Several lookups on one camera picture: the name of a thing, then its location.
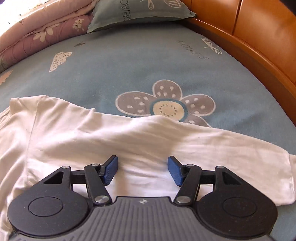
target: pink blanket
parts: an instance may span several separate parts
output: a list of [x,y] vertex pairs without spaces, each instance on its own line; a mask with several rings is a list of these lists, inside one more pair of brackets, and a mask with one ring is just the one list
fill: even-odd
[[30,13],[23,23],[13,25],[0,36],[0,73],[52,44],[86,34],[93,18],[90,11],[97,2],[98,0],[49,2],[50,5]]

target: mattress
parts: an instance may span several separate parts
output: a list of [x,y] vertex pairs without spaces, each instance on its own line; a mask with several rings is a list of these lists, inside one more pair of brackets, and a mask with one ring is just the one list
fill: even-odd
[[[22,60],[4,74],[0,112],[12,97],[48,95],[107,114],[164,115],[230,130],[296,154],[296,128],[268,90],[215,43],[177,23],[130,25],[77,36]],[[154,109],[159,101],[160,108]],[[182,111],[175,113],[176,107]],[[272,237],[293,240],[295,204],[278,211]]]

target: blue gripper pad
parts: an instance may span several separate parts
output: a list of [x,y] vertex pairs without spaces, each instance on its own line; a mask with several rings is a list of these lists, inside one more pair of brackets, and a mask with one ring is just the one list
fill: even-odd
[[102,176],[102,181],[104,185],[109,185],[118,170],[118,157],[111,156],[104,164],[105,166],[105,175]]
[[184,182],[184,177],[181,174],[181,167],[183,165],[173,156],[168,158],[168,171],[174,179],[177,186],[181,187]]

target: round metal bolt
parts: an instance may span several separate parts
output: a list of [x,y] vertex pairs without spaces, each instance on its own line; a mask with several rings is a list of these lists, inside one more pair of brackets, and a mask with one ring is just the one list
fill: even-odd
[[188,196],[179,196],[179,197],[177,197],[176,201],[178,203],[185,204],[185,203],[189,203],[191,201],[191,198]]
[[109,197],[105,196],[105,195],[101,195],[101,196],[97,196],[94,199],[97,203],[106,203],[109,201]]

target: flower center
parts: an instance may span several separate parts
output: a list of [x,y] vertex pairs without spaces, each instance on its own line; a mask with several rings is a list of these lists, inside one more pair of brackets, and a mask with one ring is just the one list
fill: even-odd
[[163,100],[153,105],[152,111],[155,115],[163,115],[175,121],[181,120],[185,111],[181,104],[175,101]]

